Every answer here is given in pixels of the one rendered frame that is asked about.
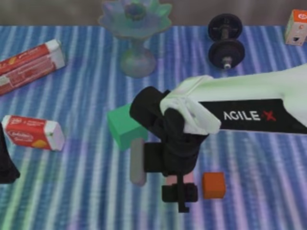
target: striped tablecloth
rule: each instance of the striped tablecloth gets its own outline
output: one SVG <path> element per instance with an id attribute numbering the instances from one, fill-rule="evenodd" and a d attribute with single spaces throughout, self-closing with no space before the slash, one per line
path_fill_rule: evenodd
<path id="1" fill-rule="evenodd" d="M 67 67 L 0 97 L 7 114 L 59 121 L 62 152 L 9 144 L 21 172 L 0 186 L 1 230 L 307 230 L 307 137 L 221 131 L 202 146 L 195 168 L 223 171 L 223 200 L 191 204 L 189 214 L 161 200 L 161 175 L 145 187 L 129 181 L 129 151 L 120 152 L 108 110 L 130 103 L 146 86 L 173 89 L 189 76 L 216 78 L 282 70 L 307 63 L 307 46 L 286 46 L 282 27 L 245 27 L 246 58 L 236 69 L 212 68 L 205 27 L 173 27 L 147 42 L 158 60 L 150 77 L 134 80 L 118 66 L 128 42 L 100 27 L 0 27 L 4 59 L 53 38 Z"/>

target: green block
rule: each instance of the green block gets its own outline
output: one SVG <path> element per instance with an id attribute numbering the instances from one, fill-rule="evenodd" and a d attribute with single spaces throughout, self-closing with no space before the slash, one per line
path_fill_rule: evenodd
<path id="1" fill-rule="evenodd" d="M 148 131 L 130 117 L 130 106 L 131 104 L 127 104 L 107 113 L 110 132 L 120 150 L 130 148 L 131 142 L 136 138 L 148 138 Z"/>

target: robotic arm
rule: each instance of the robotic arm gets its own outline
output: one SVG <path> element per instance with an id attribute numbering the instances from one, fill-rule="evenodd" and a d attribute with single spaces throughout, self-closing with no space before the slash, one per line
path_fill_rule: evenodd
<path id="1" fill-rule="evenodd" d="M 222 79 L 191 77 L 173 91 L 143 89 L 130 116 L 161 142 L 145 143 L 144 170 L 176 175 L 177 184 L 162 187 L 165 202 L 198 200 L 195 184 L 183 175 L 196 164 L 201 143 L 222 130 L 307 134 L 307 65 L 278 72 Z"/>

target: small carton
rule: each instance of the small carton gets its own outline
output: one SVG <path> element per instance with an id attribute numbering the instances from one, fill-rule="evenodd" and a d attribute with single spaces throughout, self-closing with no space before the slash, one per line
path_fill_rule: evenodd
<path id="1" fill-rule="evenodd" d="M 56 39 L 0 62 L 0 95 L 35 81 L 65 66 Z"/>
<path id="2" fill-rule="evenodd" d="M 61 151 L 65 138 L 58 122 L 6 115 L 2 120 L 8 138 L 16 145 Z"/>
<path id="3" fill-rule="evenodd" d="M 307 11 L 292 10 L 284 33 L 285 43 L 302 46 L 307 37 Z"/>

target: dumbbell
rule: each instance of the dumbbell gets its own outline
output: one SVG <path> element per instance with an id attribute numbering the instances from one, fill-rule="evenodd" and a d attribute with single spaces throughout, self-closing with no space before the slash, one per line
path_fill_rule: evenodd
<path id="1" fill-rule="evenodd" d="M 208 57 L 213 65 L 231 69 L 244 59 L 244 46 L 237 40 L 242 29 L 241 20 L 233 14 L 220 14 L 210 21 L 208 35 L 215 43 L 210 47 Z"/>

